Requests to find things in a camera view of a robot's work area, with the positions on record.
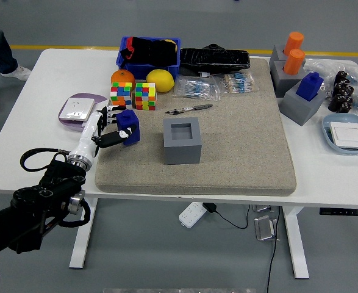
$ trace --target lemon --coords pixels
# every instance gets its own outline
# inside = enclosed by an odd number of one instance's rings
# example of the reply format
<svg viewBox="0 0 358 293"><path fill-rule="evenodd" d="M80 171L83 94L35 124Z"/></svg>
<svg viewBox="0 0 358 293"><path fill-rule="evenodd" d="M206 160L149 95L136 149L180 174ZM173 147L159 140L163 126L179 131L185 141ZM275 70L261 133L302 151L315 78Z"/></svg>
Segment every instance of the lemon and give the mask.
<svg viewBox="0 0 358 293"><path fill-rule="evenodd" d="M147 75L146 82L154 82L160 93L169 92L174 87L172 74L164 69L152 70Z"/></svg>
<svg viewBox="0 0 358 293"><path fill-rule="evenodd" d="M174 45L175 45L174 51L177 53L177 44L173 40L169 40L166 38L164 41L174 43Z"/></svg>

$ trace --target shoe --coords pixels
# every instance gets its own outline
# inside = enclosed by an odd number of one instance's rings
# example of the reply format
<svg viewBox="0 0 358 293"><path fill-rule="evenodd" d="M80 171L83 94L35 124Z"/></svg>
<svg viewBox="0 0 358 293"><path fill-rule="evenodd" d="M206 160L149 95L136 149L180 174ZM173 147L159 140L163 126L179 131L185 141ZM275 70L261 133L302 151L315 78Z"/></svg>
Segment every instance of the shoe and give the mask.
<svg viewBox="0 0 358 293"><path fill-rule="evenodd" d="M28 68L25 68L23 66L18 66L14 72L11 73L1 73L2 76L6 78L17 78L21 81L27 81L28 77L30 76L31 71Z"/></svg>

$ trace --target black cable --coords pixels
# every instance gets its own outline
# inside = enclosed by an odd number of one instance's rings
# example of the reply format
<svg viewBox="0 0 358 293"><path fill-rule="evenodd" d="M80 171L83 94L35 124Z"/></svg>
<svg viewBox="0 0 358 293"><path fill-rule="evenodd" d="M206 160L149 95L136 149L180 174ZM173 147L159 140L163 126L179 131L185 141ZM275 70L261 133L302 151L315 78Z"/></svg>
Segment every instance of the black cable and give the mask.
<svg viewBox="0 0 358 293"><path fill-rule="evenodd" d="M83 220L73 222L66 222L62 220L58 225L65 228L75 228L87 224L91 219L91 209L85 199L80 201L80 205L84 208L85 211Z"/></svg>
<svg viewBox="0 0 358 293"><path fill-rule="evenodd" d="M69 154L69 151L65 151L65 150L60 150L58 148L33 148L32 150L29 150L29 151L26 151L20 158L20 166L25 169L25 171L27 172L37 172L37 171L40 171L40 170L44 170L44 169L47 169L49 167L49 165L46 165L42 168L36 168L36 169L29 169L26 167L25 163L26 163L26 160L29 158L29 157L32 157L38 153L45 153L45 152L51 152L51 153L57 153L54 155L54 158L58 155L58 154L61 154L62 156L65 157L65 160L66 160L66 156Z"/></svg>
<svg viewBox="0 0 358 293"><path fill-rule="evenodd" d="M232 222L230 222L228 219L225 219L218 211L217 211L217 206L214 203L203 203L202 204L209 212L213 213L216 212L218 215L220 215L220 217L222 219L224 219L225 221L229 222L230 224L232 224L233 226L235 226L238 229L247 229L248 227L248 214L249 214L249 210L251 209L251 205L248 205L248 210L246 212L246 225L245 227L239 227L235 224L233 224Z"/></svg>
<svg viewBox="0 0 358 293"><path fill-rule="evenodd" d="M272 258L270 262L270 270L268 271L268 281L267 281L267 293L270 288L270 278L271 278L271 268L272 268L272 262L275 257L275 251L276 251L276 242L277 242L277 224L279 223L279 216L281 215L281 207L279 206L279 212L277 213L277 220L275 225L275 244L274 244L274 251L272 252Z"/></svg>

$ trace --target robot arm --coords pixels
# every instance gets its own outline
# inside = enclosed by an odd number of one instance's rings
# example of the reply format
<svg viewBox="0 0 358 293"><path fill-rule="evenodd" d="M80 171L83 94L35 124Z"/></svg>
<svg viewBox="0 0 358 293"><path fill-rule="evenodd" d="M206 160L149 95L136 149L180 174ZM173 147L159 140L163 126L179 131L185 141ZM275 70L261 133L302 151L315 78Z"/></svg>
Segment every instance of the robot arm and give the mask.
<svg viewBox="0 0 358 293"><path fill-rule="evenodd" d="M46 168L39 184L25 187L13 193L8 208L0 211L0 251L9 247L17 253L39 250L42 239L55 226L77 227L89 222L90 208L84 200L85 175L93 165L99 147L106 148L124 142L136 129L135 125L122 131L101 135L110 123L115 123L115 111L119 107L105 107L90 115L84 127L78 146L68 152L57 149L35 149L26 152L21 165L34 172ZM56 151L49 165L30 170L24 161L42 151ZM65 162L58 161L61 154ZM85 209L83 220L65 222L69 214L77 214L79 206Z"/></svg>

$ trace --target rubik's cube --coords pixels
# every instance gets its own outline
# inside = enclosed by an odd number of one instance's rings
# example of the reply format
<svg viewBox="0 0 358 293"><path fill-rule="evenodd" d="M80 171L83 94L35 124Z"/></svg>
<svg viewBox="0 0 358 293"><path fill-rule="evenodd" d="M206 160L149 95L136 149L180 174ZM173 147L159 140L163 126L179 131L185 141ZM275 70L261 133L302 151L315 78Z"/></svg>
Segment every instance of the rubik's cube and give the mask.
<svg viewBox="0 0 358 293"><path fill-rule="evenodd" d="M135 108L137 110L156 109L156 84L141 82L135 85Z"/></svg>
<svg viewBox="0 0 358 293"><path fill-rule="evenodd" d="M111 102L113 106L126 106L132 109L131 82L113 82L111 88Z"/></svg>

